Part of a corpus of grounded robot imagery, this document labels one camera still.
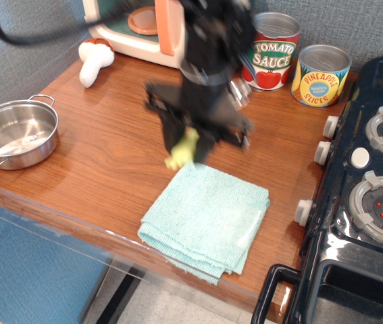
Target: toy stove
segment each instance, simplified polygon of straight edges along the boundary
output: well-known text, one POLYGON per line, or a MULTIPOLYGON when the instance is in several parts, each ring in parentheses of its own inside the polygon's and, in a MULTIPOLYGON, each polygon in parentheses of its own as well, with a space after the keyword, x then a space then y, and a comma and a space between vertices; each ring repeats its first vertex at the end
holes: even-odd
POLYGON ((274 265, 252 323, 263 323, 276 285, 294 285, 283 323, 383 323, 383 57, 359 73, 343 114, 329 117, 315 161, 325 167, 306 227, 301 270, 274 265))

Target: light blue towel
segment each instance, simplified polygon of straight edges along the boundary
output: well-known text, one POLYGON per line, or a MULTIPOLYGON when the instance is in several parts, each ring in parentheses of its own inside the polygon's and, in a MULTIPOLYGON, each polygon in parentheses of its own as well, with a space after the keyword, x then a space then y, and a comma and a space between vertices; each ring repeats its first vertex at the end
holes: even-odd
POLYGON ((242 273, 269 204, 267 189, 190 163, 148 210, 138 235, 177 267, 216 284, 223 272, 242 273))

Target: stove knob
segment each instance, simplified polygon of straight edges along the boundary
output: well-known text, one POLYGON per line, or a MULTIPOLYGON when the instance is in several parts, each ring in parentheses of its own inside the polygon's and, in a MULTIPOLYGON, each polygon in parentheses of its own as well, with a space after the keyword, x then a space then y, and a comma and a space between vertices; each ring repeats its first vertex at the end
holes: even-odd
POLYGON ((362 169, 367 166, 369 162, 369 153, 363 147, 356 148, 351 155, 351 163, 357 169, 362 169))
POLYGON ((317 150, 315 150, 314 161, 316 163, 319 163, 320 165, 325 165, 330 147, 331 147, 331 142, 320 141, 319 145, 317 146, 317 150))
POLYGON ((337 116, 328 116, 325 127, 324 127, 324 136, 333 139, 335 129, 337 128, 338 117, 337 116))
POLYGON ((305 227, 307 220, 310 215, 311 206, 313 205, 312 200, 300 200, 298 203, 297 211, 295 212, 295 221, 299 225, 305 227))

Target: white toy mushroom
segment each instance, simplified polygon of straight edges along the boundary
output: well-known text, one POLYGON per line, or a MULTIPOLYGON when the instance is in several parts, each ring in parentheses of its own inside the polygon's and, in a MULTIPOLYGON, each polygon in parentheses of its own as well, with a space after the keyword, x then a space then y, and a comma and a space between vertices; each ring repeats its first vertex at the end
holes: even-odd
POLYGON ((84 62, 80 82, 85 88, 93 85, 99 70, 111 65, 115 59, 113 47, 102 38, 90 38, 78 47, 78 56, 84 62))

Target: tomato sauce can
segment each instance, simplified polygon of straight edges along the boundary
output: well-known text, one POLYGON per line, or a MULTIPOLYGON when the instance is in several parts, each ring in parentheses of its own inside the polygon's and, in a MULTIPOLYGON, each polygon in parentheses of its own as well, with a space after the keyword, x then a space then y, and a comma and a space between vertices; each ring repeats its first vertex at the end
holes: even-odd
POLYGON ((253 49, 247 53, 255 70, 255 81, 244 67, 242 77, 253 88, 276 90, 286 84, 292 59, 297 50, 301 25, 278 12, 263 12, 255 16, 257 36, 253 49))
POLYGON ((332 45, 309 45, 299 52, 292 95, 312 107, 328 107, 340 97, 352 58, 332 45))

